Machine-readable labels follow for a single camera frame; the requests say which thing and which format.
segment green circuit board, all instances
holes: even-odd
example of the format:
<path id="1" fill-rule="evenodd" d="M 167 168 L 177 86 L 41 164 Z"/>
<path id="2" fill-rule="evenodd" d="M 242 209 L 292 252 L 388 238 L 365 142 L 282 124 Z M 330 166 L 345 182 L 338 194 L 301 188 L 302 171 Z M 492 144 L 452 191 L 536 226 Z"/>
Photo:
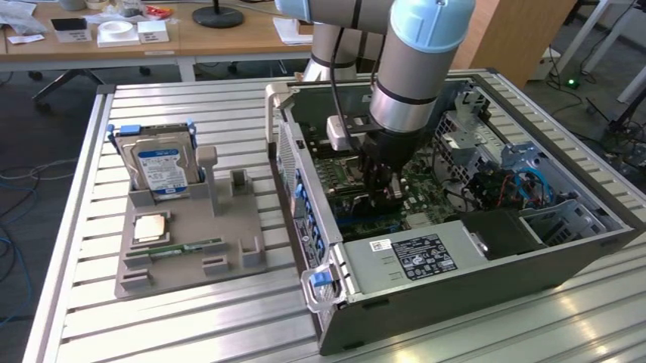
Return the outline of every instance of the green circuit board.
<path id="1" fill-rule="evenodd" d="M 361 219 L 353 217 L 352 212 L 358 198 L 368 195 L 358 169 L 358 157 L 314 160 L 345 241 L 441 224 L 457 214 L 457 207 L 446 197 L 445 188 L 430 172 L 428 159 L 420 152 L 404 169 L 406 190 L 400 210 Z"/>

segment chair wheel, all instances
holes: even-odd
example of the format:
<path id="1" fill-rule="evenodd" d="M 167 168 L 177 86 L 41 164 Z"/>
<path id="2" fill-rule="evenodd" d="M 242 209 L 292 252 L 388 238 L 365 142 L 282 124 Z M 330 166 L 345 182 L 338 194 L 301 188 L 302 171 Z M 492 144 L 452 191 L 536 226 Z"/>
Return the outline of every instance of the chair wheel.
<path id="1" fill-rule="evenodd" d="M 50 113 L 53 111 L 53 106 L 50 106 L 50 104 L 46 102 L 37 102 L 34 106 L 37 107 L 37 110 L 42 113 Z"/>
<path id="2" fill-rule="evenodd" d="M 43 80 L 43 74 L 42 72 L 27 72 L 27 75 L 30 76 L 31 79 L 35 81 Z"/>

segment desk lamp base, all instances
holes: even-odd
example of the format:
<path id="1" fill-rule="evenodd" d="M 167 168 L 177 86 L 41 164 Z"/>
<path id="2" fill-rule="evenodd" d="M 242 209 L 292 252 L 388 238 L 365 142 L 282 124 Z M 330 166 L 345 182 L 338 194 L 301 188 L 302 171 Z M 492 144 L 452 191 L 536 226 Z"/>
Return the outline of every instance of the desk lamp base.
<path id="1" fill-rule="evenodd" d="M 220 7 L 220 13 L 214 6 L 200 8 L 193 12 L 193 21 L 209 28 L 232 28 L 245 22 L 245 15 L 241 11 Z"/>

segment floor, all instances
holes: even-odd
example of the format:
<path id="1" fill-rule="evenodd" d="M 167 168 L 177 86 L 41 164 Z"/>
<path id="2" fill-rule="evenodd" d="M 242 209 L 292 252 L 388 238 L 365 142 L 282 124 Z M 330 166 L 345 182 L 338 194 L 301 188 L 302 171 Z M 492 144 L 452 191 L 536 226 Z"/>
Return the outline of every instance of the floor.
<path id="1" fill-rule="evenodd" d="M 581 29 L 581 25 L 583 23 L 577 20 L 573 26 L 565 26 L 561 30 L 553 44 L 559 51 L 563 52 L 567 49 L 579 29 Z M 564 79 L 577 74 L 579 62 L 587 56 L 600 36 L 601 33 L 595 33 L 589 37 L 563 74 Z M 608 110 L 609 113 L 621 111 L 624 106 L 615 99 L 645 64 L 646 55 L 617 43 L 595 72 L 597 84 L 593 85 L 583 80 L 583 87 L 576 93 L 583 98 L 589 97 L 600 108 Z M 306 62 L 302 60 L 286 61 L 292 73 L 302 71 L 305 65 Z M 181 81 L 181 74 L 175 67 L 158 66 L 153 67 L 151 70 L 153 75 L 149 77 L 142 76 L 137 68 L 99 70 L 98 75 L 106 82 L 114 84 Z M 0 169 L 15 166 L 38 166 L 54 160 L 78 157 L 87 119 L 93 109 L 94 84 L 87 79 L 79 78 L 67 84 L 61 91 L 55 92 L 49 98 L 54 111 L 47 116 L 35 111 L 30 100 L 39 87 L 55 79 L 59 74 L 61 72 L 45 72 L 45 80 L 35 82 L 29 79 L 26 73 L 17 73 L 11 81 L 0 87 L 0 110 L 3 110 L 5 115 L 0 121 Z M 277 62 L 248 62 L 240 64 L 237 75 L 228 72 L 228 64 L 202 66 L 198 79 L 256 78 L 281 75 Z M 577 102 L 573 96 L 556 91 L 544 82 L 531 82 L 525 91 L 549 112 Z M 580 134 L 592 138 L 603 135 L 607 121 L 599 114 L 591 115 L 587 112 L 585 104 L 564 110 L 559 113 L 557 118 Z M 640 108 L 639 119 L 646 120 L 646 104 Z M 71 172 L 73 168 L 74 164 L 53 167 L 42 176 L 63 175 Z M 19 314 L 19 318 L 0 326 L 0 363 L 18 362 L 23 357 L 71 181 L 70 178 L 42 181 L 38 187 L 38 202 L 30 213 L 9 225 L 9 219 L 3 219 L 6 223 L 3 227 L 25 253 L 34 294 L 27 308 Z M 34 182 L 33 179 L 25 179 L 14 185 L 33 188 Z M 0 211 L 5 211 L 23 197 L 25 193 L 26 191 L 0 188 Z M 23 208 L 30 206 L 31 202 L 23 204 Z M 25 210 L 17 210 L 15 214 L 11 215 L 17 216 Z M 7 258 L 0 258 L 0 272 L 6 271 L 7 264 Z M 11 314 L 26 298 L 25 275 L 22 269 L 17 266 L 9 279 L 0 284 L 0 321 Z"/>

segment power supply label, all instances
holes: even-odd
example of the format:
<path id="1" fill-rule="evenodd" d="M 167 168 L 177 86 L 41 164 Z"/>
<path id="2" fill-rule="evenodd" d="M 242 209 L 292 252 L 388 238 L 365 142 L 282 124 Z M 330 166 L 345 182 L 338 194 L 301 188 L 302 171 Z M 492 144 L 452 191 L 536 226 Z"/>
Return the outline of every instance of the power supply label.
<path id="1" fill-rule="evenodd" d="M 394 242 L 392 246 L 409 280 L 458 270 L 437 234 Z"/>
<path id="2" fill-rule="evenodd" d="M 178 149 L 143 151 L 139 153 L 143 175 L 150 189 L 158 194 L 174 194 L 185 191 L 189 182 L 181 162 Z"/>

